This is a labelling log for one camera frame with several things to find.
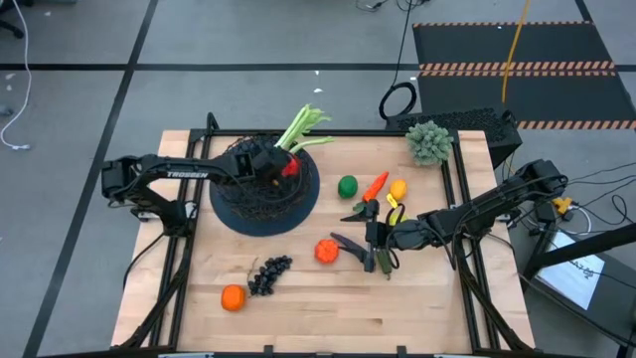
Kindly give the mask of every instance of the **green plastic fruit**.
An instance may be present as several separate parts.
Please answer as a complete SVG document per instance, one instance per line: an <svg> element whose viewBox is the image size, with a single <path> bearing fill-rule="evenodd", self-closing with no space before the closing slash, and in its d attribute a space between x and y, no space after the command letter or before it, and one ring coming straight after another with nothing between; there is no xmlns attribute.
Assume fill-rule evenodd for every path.
<svg viewBox="0 0 636 358"><path fill-rule="evenodd" d="M353 198L358 192L358 180L353 175L346 175L338 182L338 195L343 199Z"/></svg>

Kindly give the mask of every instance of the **plastic orange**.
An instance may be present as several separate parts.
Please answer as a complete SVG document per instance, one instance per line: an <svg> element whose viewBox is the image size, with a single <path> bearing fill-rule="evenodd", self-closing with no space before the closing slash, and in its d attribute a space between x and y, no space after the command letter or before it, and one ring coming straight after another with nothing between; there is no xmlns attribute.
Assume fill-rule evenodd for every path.
<svg viewBox="0 0 636 358"><path fill-rule="evenodd" d="M398 179L391 183L389 192L396 200L402 200L406 196L406 182Z"/></svg>
<svg viewBox="0 0 636 358"><path fill-rule="evenodd" d="M221 306L228 311L238 311L245 306L245 290L238 284L227 285L221 293Z"/></svg>
<svg viewBox="0 0 636 358"><path fill-rule="evenodd" d="M321 240L314 248L314 256L319 263L330 264L338 258L340 248L335 240Z"/></svg>

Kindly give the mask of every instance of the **black floor tape line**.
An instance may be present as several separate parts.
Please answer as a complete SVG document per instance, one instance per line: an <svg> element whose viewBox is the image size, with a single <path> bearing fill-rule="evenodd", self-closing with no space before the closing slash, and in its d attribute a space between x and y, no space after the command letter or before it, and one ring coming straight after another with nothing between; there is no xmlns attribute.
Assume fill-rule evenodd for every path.
<svg viewBox="0 0 636 358"><path fill-rule="evenodd" d="M636 72L636 65L616 65L618 72Z"/></svg>
<svg viewBox="0 0 636 358"><path fill-rule="evenodd" d="M31 71L126 71L126 64L29 64ZM25 71L24 64L0 64L0 71Z"/></svg>
<svg viewBox="0 0 636 358"><path fill-rule="evenodd" d="M119 113L121 112L123 102L130 86L130 81L132 80L132 74L134 72L133 67L139 60L143 43L148 35L148 29L150 28L152 17L154 16L157 8L157 1L158 0L150 0L148 3L146 15L144 16L139 33L137 34L137 39L135 40L132 53L130 54L126 71L121 80L121 84L119 85L119 89L117 90L117 95L115 96L110 114L108 115L108 120L106 121L101 139L99 140L99 145L97 146L92 163L90 164L88 176L83 188L81 189L81 196L79 197L78 206L76 207L73 219L71 220L71 226L67 232L67 237L65 238L62 246L62 251L58 256L58 261L53 271L51 281L49 282L49 286L47 287L44 299L40 305L40 310L38 311L31 334L29 335L29 340L27 341L27 345L23 353L23 357L25 358L36 357L40 351L44 334L47 330L47 326L49 325L49 320L51 319L53 309L55 308L60 295L60 289L62 288L65 275L67 274L69 264L71 263L73 251L75 250L76 243L80 236L80 228L86 216L88 204L90 203L90 198L97 183L97 178L99 177L101 164L106 156L106 151L108 150L112 133L114 132L115 125L119 119Z"/></svg>
<svg viewBox="0 0 636 358"><path fill-rule="evenodd" d="M575 0L576 7L578 7L578 11L580 12L580 16L583 18L583 21L592 21L592 16L589 14L589 10L587 10L587 5L583 0Z"/></svg>
<svg viewBox="0 0 636 358"><path fill-rule="evenodd" d="M31 71L125 71L126 64L29 64ZM417 64L399 64L401 71L417 71ZM24 71L24 64L0 64L0 71ZM252 71L395 71L396 64L135 64L134 71L252 72Z"/></svg>

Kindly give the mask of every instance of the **black round basket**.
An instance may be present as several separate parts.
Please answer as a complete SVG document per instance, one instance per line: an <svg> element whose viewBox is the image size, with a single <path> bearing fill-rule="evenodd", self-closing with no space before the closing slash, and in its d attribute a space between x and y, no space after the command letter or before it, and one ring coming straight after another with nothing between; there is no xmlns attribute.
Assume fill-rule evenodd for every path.
<svg viewBox="0 0 636 358"><path fill-rule="evenodd" d="M271 149L278 136L246 136L230 145L223 155L246 154L252 157ZM251 235L269 236L289 231L311 212L318 199L320 179L309 153L296 153L300 161L298 175L277 182L252 181L210 185L210 199L217 216L231 229Z"/></svg>

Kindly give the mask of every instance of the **orange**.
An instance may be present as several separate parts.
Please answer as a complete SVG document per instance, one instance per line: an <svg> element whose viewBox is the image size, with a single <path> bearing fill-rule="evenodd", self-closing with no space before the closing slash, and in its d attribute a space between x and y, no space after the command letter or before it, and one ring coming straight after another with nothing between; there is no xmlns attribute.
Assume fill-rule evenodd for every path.
<svg viewBox="0 0 636 358"><path fill-rule="evenodd" d="M238 284L224 287L221 293L221 307L228 311L238 311L245 305L245 290Z"/></svg>
<svg viewBox="0 0 636 358"><path fill-rule="evenodd" d="M406 196L406 182L403 179L398 179L391 183L389 192L396 200L402 200Z"/></svg>

